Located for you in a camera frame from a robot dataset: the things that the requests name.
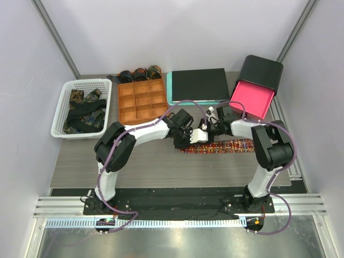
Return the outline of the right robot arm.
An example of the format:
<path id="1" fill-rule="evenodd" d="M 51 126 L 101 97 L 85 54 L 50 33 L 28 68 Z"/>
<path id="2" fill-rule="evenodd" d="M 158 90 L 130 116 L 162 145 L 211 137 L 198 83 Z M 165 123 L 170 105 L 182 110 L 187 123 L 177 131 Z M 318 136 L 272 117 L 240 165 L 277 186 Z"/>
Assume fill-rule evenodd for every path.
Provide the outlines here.
<path id="1" fill-rule="evenodd" d="M 206 111 L 209 139 L 218 135 L 242 137 L 253 141 L 258 167 L 245 186 L 243 207 L 256 212 L 268 201 L 270 188 L 278 174 L 293 164 L 295 143 L 282 121 L 274 122 L 240 118 L 229 106 L 209 107 Z"/>

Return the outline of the multicoloured plaid tie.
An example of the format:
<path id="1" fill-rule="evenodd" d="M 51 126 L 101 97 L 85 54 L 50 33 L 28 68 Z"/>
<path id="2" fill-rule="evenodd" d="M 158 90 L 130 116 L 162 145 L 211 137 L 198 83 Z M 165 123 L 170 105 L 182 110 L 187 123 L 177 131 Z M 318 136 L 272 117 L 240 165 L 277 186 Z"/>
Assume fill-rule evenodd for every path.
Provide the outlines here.
<path id="1" fill-rule="evenodd" d="M 234 139 L 216 141 L 209 144 L 193 145 L 180 152 L 186 154 L 225 154 L 225 153 L 253 153 L 255 147 L 253 140 Z"/>

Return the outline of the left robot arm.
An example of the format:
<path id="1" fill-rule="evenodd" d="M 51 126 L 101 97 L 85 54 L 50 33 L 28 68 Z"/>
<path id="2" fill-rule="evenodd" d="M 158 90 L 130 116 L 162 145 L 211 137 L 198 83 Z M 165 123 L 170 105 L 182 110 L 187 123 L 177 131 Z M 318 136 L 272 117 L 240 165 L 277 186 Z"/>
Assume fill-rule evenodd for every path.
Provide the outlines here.
<path id="1" fill-rule="evenodd" d="M 98 162 L 96 209 L 102 214 L 113 211 L 119 171 L 127 164 L 135 147 L 165 138 L 172 138 L 176 148 L 187 147 L 190 145 L 193 121 L 186 110 L 180 109 L 177 113 L 160 116 L 143 124 L 111 124 L 94 147 Z"/>

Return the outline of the black pink drawer cabinet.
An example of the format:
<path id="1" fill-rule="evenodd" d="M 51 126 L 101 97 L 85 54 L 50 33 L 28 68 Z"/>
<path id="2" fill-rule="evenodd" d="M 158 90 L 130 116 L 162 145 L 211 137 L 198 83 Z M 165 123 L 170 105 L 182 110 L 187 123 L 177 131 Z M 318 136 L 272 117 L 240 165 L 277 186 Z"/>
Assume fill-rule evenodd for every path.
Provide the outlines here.
<path id="1" fill-rule="evenodd" d="M 255 55 L 245 58 L 229 106 L 249 119 L 263 120 L 278 92 L 283 65 Z"/>

